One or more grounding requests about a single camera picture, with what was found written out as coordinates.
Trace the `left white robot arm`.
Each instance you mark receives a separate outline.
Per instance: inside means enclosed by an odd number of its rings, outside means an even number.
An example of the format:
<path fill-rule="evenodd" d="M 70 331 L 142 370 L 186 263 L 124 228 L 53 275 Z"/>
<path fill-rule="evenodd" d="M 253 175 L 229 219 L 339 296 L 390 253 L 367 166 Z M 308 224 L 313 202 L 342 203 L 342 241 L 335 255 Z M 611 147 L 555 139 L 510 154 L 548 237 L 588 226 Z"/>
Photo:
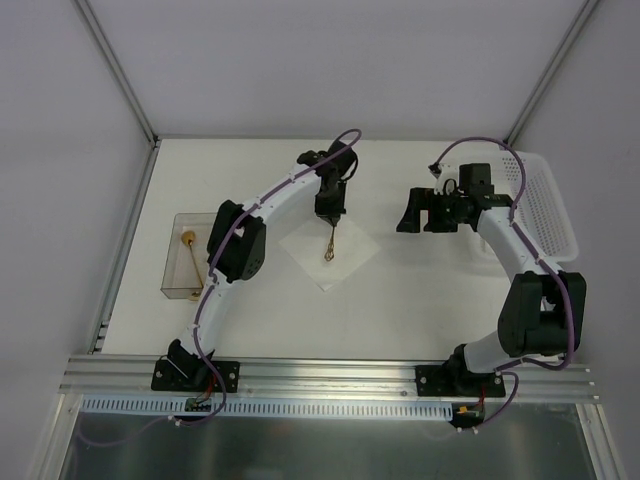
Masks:
<path fill-rule="evenodd" d="M 155 391 L 195 392 L 206 388 L 220 343 L 220 329 L 234 292 L 252 279 L 266 257 L 268 226 L 305 198 L 314 214 L 336 227 L 346 214 L 346 184 L 358 166 L 353 148 L 336 140 L 327 151 L 307 151 L 267 191 L 243 203 L 223 202 L 209 236 L 208 271 L 194 319 L 155 364 Z"/>

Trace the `gold fork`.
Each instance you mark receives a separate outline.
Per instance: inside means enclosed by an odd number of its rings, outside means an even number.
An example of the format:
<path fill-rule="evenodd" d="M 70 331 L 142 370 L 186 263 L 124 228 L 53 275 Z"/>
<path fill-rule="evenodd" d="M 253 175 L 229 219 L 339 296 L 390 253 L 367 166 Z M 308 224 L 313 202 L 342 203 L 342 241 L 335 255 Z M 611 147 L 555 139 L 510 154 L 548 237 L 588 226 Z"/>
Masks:
<path fill-rule="evenodd" d="M 332 225 L 329 240 L 327 242 L 326 250 L 323 256 L 325 262 L 331 262 L 335 258 L 335 232 L 336 226 Z"/>

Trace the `white paper napkin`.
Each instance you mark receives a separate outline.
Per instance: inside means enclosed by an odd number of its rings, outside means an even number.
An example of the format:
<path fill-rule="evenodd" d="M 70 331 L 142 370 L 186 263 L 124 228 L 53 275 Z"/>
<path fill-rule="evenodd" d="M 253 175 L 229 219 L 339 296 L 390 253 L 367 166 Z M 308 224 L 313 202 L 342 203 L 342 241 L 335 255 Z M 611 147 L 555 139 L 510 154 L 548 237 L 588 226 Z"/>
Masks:
<path fill-rule="evenodd" d="M 335 258 L 324 261 L 331 227 L 321 220 L 308 220 L 285 236 L 281 247 L 324 292 L 338 285 L 379 251 L 380 245 L 349 217 L 336 227 Z"/>

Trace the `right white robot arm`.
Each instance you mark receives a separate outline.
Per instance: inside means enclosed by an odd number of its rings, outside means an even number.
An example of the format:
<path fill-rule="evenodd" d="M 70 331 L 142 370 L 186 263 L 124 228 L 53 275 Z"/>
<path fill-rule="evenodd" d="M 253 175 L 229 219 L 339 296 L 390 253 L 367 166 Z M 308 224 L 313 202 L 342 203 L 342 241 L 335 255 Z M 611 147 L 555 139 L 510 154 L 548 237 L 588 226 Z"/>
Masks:
<path fill-rule="evenodd" d="M 579 346 L 586 280 L 546 260 L 531 236 L 513 218 L 514 203 L 505 194 L 470 189 L 439 194 L 414 187 L 399 233 L 455 233 L 466 224 L 494 250 L 510 280 L 494 332 L 457 346 L 441 365 L 415 368 L 421 397 L 504 396 L 500 375 L 530 364 L 561 371 Z"/>

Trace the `gold spoon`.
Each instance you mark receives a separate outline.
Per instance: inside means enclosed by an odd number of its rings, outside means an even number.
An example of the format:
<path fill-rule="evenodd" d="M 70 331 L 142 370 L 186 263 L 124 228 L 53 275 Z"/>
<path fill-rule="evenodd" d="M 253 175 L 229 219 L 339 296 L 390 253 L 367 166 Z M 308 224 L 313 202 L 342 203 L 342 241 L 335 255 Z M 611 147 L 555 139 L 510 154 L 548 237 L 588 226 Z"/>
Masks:
<path fill-rule="evenodd" d="M 188 252 L 189 252 L 189 257 L 191 259 L 192 262 L 192 266 L 194 268 L 195 274 L 196 274 L 196 278 L 198 280 L 199 283 L 199 291 L 194 291 L 190 294 L 190 296 L 188 297 L 188 299 L 192 302 L 197 301 L 200 298 L 200 295 L 204 289 L 204 281 L 203 281 L 203 277 L 200 273 L 200 270 L 198 268 L 198 263 L 196 260 L 196 256 L 194 253 L 194 243 L 196 240 L 196 234 L 193 230 L 187 230 L 184 233 L 181 234 L 181 242 L 182 244 L 187 248 Z"/>

